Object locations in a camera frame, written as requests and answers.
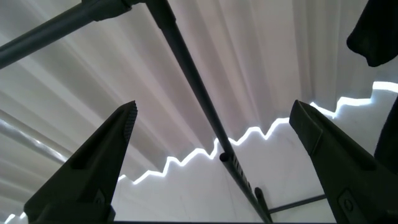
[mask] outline ceiling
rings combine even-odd
[[[78,4],[0,2],[0,44]],[[341,96],[369,98],[396,82],[396,60],[369,68],[345,41],[366,1],[169,1],[229,137],[263,133],[296,99],[334,111]],[[138,180],[211,154],[215,134],[143,4],[94,22],[0,71],[0,211],[23,203],[120,105],[138,117],[121,173]]]

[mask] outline screw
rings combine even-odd
[[[353,203],[352,203],[350,200],[348,200],[348,199],[344,200],[344,207],[345,207],[349,212],[352,212],[352,211],[354,210],[354,205],[353,205]]]

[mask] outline white corrugated panel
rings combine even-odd
[[[78,3],[0,1],[0,44]],[[369,68],[346,47],[365,3],[170,1],[233,139],[253,126],[266,133],[296,99],[334,111],[341,96],[369,98],[375,79],[394,81],[395,62]],[[21,212],[62,161],[131,100],[139,113],[122,169],[129,179],[162,172],[168,156],[182,161],[195,148],[213,151],[215,134],[143,4],[2,69],[1,216]]]

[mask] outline metal frame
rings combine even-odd
[[[203,112],[215,132],[224,153],[220,160],[231,174],[243,194],[250,201],[261,219],[272,223],[271,213],[294,208],[325,196],[309,198],[279,208],[268,209],[264,195],[260,188],[252,192],[250,183],[239,164],[228,136],[211,102],[209,94],[203,84],[199,72],[192,60],[185,41],[177,27],[175,16],[166,0],[83,0],[82,3],[65,11],[59,16],[32,29],[26,34],[0,47],[0,69],[18,61],[19,59],[55,42],[73,31],[89,24],[92,21],[101,21],[119,16],[131,9],[131,6],[140,2],[146,3],[152,17],[161,29],[167,43],[180,65],[185,78],[194,92]]]

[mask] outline white wall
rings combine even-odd
[[[333,122],[373,153],[396,96],[374,90],[372,104],[343,106]],[[267,141],[253,133],[234,149],[252,187],[265,193],[269,208],[323,194],[310,158],[288,124],[280,125]],[[198,155],[185,167],[173,163],[166,177],[148,177],[137,185],[124,179],[113,205],[117,220],[261,222],[218,156],[210,160]],[[335,222],[326,200],[272,218],[275,222]]]

